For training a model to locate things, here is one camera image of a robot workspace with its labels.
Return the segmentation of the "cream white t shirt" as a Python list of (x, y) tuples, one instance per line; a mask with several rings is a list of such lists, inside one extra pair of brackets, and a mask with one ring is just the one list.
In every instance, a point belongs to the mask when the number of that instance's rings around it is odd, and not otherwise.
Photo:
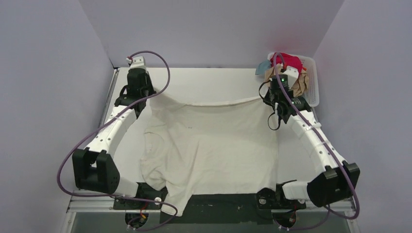
[(167, 189), (162, 212), (182, 216), (193, 195), (276, 189), (273, 110), (259, 97), (195, 103), (162, 94), (150, 108), (140, 169), (150, 187)]

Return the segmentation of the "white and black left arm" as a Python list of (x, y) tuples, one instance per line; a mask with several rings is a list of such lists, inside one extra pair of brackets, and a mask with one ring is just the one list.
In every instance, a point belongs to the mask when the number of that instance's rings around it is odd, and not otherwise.
[(76, 149), (72, 154), (77, 188), (126, 196), (126, 203), (134, 209), (144, 205), (145, 195), (138, 191), (138, 183), (120, 175), (113, 156), (127, 130), (145, 108), (146, 98), (155, 93), (145, 68), (128, 71), (127, 85), (114, 103), (107, 126), (99, 130), (84, 149)]

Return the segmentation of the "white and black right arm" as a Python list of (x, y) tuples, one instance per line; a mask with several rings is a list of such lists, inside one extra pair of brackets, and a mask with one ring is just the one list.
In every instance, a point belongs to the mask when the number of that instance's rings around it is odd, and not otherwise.
[(262, 100), (272, 107), (277, 122), (284, 122), (297, 136), (314, 164), (315, 177), (310, 181), (292, 180), (276, 186), (275, 203), (289, 207), (294, 200), (309, 200), (317, 207), (355, 197), (360, 168), (348, 163), (327, 140), (321, 124), (303, 97), (292, 96), (288, 76), (270, 78)]

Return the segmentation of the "tan beige t shirt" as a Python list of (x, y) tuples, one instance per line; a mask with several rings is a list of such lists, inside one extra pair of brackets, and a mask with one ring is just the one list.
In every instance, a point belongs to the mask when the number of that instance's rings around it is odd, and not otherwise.
[(294, 97), (298, 97), (303, 95), (309, 88), (309, 76), (307, 73), (307, 69), (303, 68), (301, 74), (299, 75), (297, 81), (290, 89), (286, 89), (287, 91), (292, 91)]

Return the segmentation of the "teal blue t shirt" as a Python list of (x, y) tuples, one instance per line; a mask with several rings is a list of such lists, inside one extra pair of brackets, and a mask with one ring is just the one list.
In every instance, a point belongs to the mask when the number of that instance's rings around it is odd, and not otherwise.
[(261, 62), (255, 70), (255, 75), (264, 75), (265, 71), (272, 67), (270, 60), (265, 60)]

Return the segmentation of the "white plastic laundry basket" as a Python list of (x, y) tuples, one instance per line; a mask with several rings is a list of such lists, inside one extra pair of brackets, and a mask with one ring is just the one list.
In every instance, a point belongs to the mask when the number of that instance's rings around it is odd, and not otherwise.
[[(269, 60), (273, 54), (274, 54), (273, 52), (269, 53), (267, 55), (267, 60)], [(305, 100), (307, 101), (310, 107), (315, 107), (319, 104), (319, 90), (318, 90), (316, 63), (310, 57), (305, 57), (302, 55), (295, 55), (295, 54), (291, 54), (291, 55), (297, 56), (302, 62), (303, 67), (307, 69), (307, 73), (309, 76), (309, 88), (301, 96), (305, 98)], [(270, 68), (265, 71), (264, 80), (265, 81), (271, 80), (273, 76), (275, 76), (275, 73), (273, 74)]]

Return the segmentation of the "magenta red t shirt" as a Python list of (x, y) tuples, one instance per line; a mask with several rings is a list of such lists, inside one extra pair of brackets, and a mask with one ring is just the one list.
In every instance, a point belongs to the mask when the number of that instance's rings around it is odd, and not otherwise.
[(286, 71), (287, 67), (293, 67), (298, 71), (298, 74), (301, 74), (301, 71), (303, 69), (303, 65), (302, 62), (300, 61), (300, 59), (297, 56), (293, 56), (287, 53), (280, 53), (281, 57), (283, 58), (283, 60), (281, 59), (280, 56), (277, 56), (275, 61), (274, 61), (274, 57), (275, 55), (273, 54), (270, 58), (270, 62), (271, 62), (271, 71), (274, 74), (274, 66), (276, 64), (276, 67), (279, 68), (280, 67), (280, 71), (279, 74), (281, 72)]

